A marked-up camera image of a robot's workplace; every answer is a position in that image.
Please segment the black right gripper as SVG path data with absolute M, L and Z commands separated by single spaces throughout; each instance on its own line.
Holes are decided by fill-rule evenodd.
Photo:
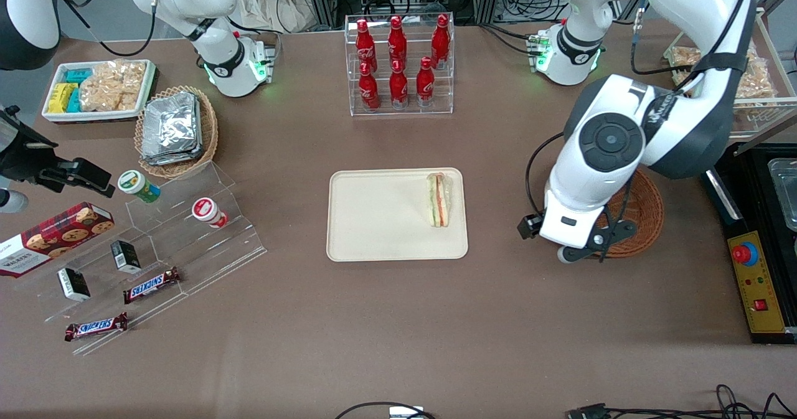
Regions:
M 18 109 L 2 109 L 3 177 L 39 184 L 56 193 L 71 186 L 103 197 L 113 196 L 116 188 L 111 184 L 109 172 L 85 158 L 61 162 L 55 153 L 58 144 L 18 121 L 16 113 Z

